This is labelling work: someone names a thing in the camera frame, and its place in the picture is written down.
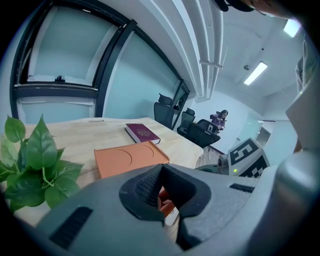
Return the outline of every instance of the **red book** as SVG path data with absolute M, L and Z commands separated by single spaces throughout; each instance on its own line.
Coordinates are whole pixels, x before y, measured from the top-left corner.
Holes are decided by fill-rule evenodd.
M 136 143 L 152 141 L 158 144 L 160 142 L 160 138 L 142 123 L 127 123 L 125 130 Z

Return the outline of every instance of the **floor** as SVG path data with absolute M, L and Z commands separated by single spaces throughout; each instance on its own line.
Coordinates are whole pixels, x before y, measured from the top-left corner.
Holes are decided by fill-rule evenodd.
M 217 151 L 209 148 L 208 146 L 203 149 L 203 155 L 199 157 L 198 161 L 196 162 L 195 167 L 205 166 L 205 165 L 215 165 L 218 163 L 219 156 L 221 154 Z M 175 219 L 174 223 L 171 226 L 164 225 L 164 228 L 167 234 L 173 241 L 177 240 L 178 236 L 178 227 L 179 227 L 179 215 Z
M 219 156 L 221 156 L 220 153 L 207 146 L 203 149 L 203 155 L 199 157 L 195 167 L 216 165 L 218 163 Z

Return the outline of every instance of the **plant leaf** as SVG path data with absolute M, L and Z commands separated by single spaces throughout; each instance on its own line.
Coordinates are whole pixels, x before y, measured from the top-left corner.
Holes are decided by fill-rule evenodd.
M 13 166 L 18 159 L 18 153 L 14 144 L 6 137 L 2 137 L 1 140 L 1 158 L 7 167 Z
M 15 211 L 25 207 L 23 204 L 17 203 L 15 200 L 10 200 L 10 211 L 14 213 Z
M 5 180 L 7 180 L 9 175 L 14 174 L 14 173 L 16 173 L 16 172 L 11 170 L 10 167 L 6 167 L 0 161 L 0 182 L 4 182 Z
M 56 143 L 42 115 L 26 145 L 26 160 L 32 168 L 39 170 L 42 167 L 52 166 L 57 159 L 57 155 Z
M 18 174 L 10 174 L 7 178 L 6 178 L 6 186 L 9 187 L 10 185 L 12 185 L 15 180 L 18 178 Z
M 59 177 L 55 180 L 54 186 L 45 191 L 45 200 L 50 208 L 54 208 L 66 198 L 72 196 L 79 190 L 78 184 L 68 178 Z
M 75 182 L 83 166 L 84 164 L 81 163 L 60 160 L 57 168 L 57 177 L 67 178 Z
M 5 121 L 4 132 L 8 140 L 13 143 L 22 141 L 26 136 L 25 125 L 19 119 L 10 116 Z
M 47 180 L 50 180 L 54 177 L 54 175 L 56 174 L 57 170 L 58 170 L 58 166 L 59 166 L 59 162 L 60 162 L 60 158 L 64 152 L 65 148 L 60 148 L 57 150 L 57 157 L 56 157 L 56 160 L 55 160 L 55 163 L 48 167 L 48 168 L 45 168 L 44 171 L 45 171 L 45 178 Z
M 38 206 L 45 200 L 42 181 L 42 177 L 38 174 L 23 173 L 13 184 L 7 187 L 4 196 L 7 199 L 14 200 L 19 205 Z
M 21 142 L 17 163 L 20 170 L 24 170 L 27 166 L 27 143 L 24 141 Z

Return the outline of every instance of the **fluorescent light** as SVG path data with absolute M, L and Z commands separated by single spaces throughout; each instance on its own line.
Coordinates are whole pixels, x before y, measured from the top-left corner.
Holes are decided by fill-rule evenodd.
M 296 33 L 298 32 L 299 28 L 301 27 L 301 25 L 299 24 L 299 22 L 297 22 L 296 20 L 293 19 L 288 19 L 286 21 L 286 24 L 284 26 L 284 32 L 288 33 L 288 35 L 290 37 L 294 37 L 296 35 Z
M 267 68 L 268 66 L 260 61 L 259 65 L 256 67 L 256 69 L 251 73 L 251 75 L 247 78 L 247 80 L 244 81 L 244 83 L 249 86 L 258 76 L 261 75 L 261 73 Z

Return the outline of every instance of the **black office chair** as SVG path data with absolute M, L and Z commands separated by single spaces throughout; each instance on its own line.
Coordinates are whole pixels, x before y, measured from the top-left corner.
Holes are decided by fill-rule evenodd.
M 175 110 L 172 108 L 173 100 L 160 94 L 158 101 L 153 105 L 154 120 L 172 130 L 175 113 Z
M 177 133 L 183 137 L 188 134 L 189 127 L 195 120 L 195 111 L 187 108 L 186 111 L 182 112 L 181 125 L 176 129 Z
M 205 128 L 196 123 L 190 125 L 188 134 L 185 138 L 201 148 L 205 148 L 220 140 L 219 135 L 208 132 Z
M 218 131 L 219 131 L 218 126 L 208 120 L 201 119 L 196 124 L 202 127 L 205 131 L 207 131 L 210 134 L 211 133 L 218 134 Z

